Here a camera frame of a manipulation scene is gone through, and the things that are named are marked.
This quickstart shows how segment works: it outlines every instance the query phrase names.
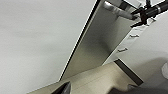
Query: white wall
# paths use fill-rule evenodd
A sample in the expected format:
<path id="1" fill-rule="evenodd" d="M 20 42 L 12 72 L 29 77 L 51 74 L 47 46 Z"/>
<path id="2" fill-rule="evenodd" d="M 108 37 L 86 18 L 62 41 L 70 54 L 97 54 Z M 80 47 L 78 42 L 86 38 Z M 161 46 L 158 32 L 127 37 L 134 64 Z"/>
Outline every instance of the white wall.
<path id="1" fill-rule="evenodd" d="M 137 0 L 124 0 L 127 3 L 129 3 L 130 5 L 134 6 L 135 8 L 139 8 L 141 3 L 138 2 Z"/>
<path id="2" fill-rule="evenodd" d="M 0 93 L 57 82 L 96 0 L 0 0 Z"/>

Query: gray metal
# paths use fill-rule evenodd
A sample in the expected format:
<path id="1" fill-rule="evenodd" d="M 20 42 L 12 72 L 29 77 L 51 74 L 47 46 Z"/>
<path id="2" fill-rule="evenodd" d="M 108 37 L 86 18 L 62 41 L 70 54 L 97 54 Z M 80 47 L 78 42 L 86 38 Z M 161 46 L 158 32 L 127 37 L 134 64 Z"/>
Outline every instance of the gray metal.
<path id="1" fill-rule="evenodd" d="M 108 0 L 111 4 L 124 8 L 122 0 Z M 75 49 L 73 56 L 62 76 L 62 80 L 80 72 L 101 66 L 108 56 L 130 31 L 134 21 L 118 17 L 103 7 L 101 0 L 94 15 Z M 126 4 L 126 11 L 134 8 Z"/>
<path id="2" fill-rule="evenodd" d="M 139 35 L 130 35 L 131 38 L 139 37 Z"/>
<path id="3" fill-rule="evenodd" d="M 123 50 L 118 50 L 118 52 L 124 52 L 124 51 L 126 51 L 126 50 L 128 50 L 127 48 L 124 48 Z"/>
<path id="4" fill-rule="evenodd" d="M 105 9 L 111 11 L 115 15 L 124 17 L 124 18 L 129 19 L 129 20 L 135 20 L 137 18 L 136 16 L 132 15 L 131 13 L 114 6 L 113 4 L 109 3 L 108 1 L 104 2 L 103 7 Z"/>

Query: black part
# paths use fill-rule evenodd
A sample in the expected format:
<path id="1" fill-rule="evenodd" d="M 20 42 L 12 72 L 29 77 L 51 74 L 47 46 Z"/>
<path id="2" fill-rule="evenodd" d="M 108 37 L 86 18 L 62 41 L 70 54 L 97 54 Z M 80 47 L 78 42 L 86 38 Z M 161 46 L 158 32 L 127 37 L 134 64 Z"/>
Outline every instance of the black part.
<path id="1" fill-rule="evenodd" d="M 137 26 L 141 26 L 141 25 L 143 25 L 143 23 L 142 23 L 142 22 L 138 22 L 138 23 L 132 25 L 131 28 L 133 28 L 133 27 L 137 27 Z"/>
<path id="2" fill-rule="evenodd" d="M 66 82 L 51 94 L 70 94 L 70 91 L 71 91 L 71 83 Z"/>
<path id="3" fill-rule="evenodd" d="M 168 3 L 166 1 L 159 3 L 158 6 L 161 8 L 161 13 L 168 10 Z"/>
<path id="4" fill-rule="evenodd" d="M 133 11 L 131 14 L 137 14 L 140 13 L 142 11 L 143 7 L 140 7 L 139 9 L 136 9 L 135 11 Z"/>
<path id="5" fill-rule="evenodd" d="M 145 8 L 150 8 L 151 7 L 151 2 L 150 0 L 146 0 L 146 6 Z"/>
<path id="6" fill-rule="evenodd" d="M 138 17 L 137 16 L 132 16 L 132 20 L 135 20 L 135 19 L 137 19 Z"/>
<path id="7" fill-rule="evenodd" d="M 125 10 L 128 6 L 128 3 L 126 3 L 125 1 L 122 1 L 121 5 L 119 6 L 120 9 Z"/>
<path id="8" fill-rule="evenodd" d="M 114 61 L 138 86 L 143 83 L 143 81 L 130 69 L 128 68 L 120 59 Z"/>
<path id="9" fill-rule="evenodd" d="M 153 17 L 158 14 L 158 8 L 157 7 L 151 7 L 145 11 L 145 14 L 148 18 Z"/>

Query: white surface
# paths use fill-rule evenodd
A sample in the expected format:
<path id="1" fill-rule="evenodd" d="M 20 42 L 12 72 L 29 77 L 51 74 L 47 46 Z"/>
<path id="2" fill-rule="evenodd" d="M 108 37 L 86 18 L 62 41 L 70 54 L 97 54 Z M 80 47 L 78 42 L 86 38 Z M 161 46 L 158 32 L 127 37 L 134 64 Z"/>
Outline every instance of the white surface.
<path id="1" fill-rule="evenodd" d="M 166 79 L 168 79 L 168 64 L 167 63 L 165 63 L 162 67 L 162 74 Z"/>
<path id="2" fill-rule="evenodd" d="M 0 0 L 0 93 L 55 83 L 96 0 Z"/>
<path id="3" fill-rule="evenodd" d="M 118 57 L 142 80 L 148 79 L 168 60 L 168 12 L 152 23 L 129 50 Z"/>
<path id="4" fill-rule="evenodd" d="M 142 6 L 146 5 L 146 0 L 137 0 L 137 1 L 139 1 L 142 4 Z M 160 2 L 163 2 L 163 1 L 165 1 L 165 0 L 150 0 L 152 6 L 154 6 Z"/>
<path id="5" fill-rule="evenodd" d="M 129 47 L 133 44 L 134 41 L 136 41 L 136 39 L 138 39 L 139 37 L 130 37 L 130 35 L 138 35 L 140 36 L 140 34 L 143 33 L 143 31 L 141 31 L 141 28 L 140 29 L 132 29 L 127 35 L 126 37 L 121 41 L 121 43 L 115 48 L 115 50 L 110 54 L 110 56 L 106 59 L 106 61 L 103 63 L 103 65 L 105 64 L 108 64 L 108 63 L 111 63 L 117 59 L 119 59 L 117 57 L 117 53 L 122 53 L 122 52 L 119 52 L 118 50 L 124 50 L 125 48 L 126 49 L 129 49 Z"/>

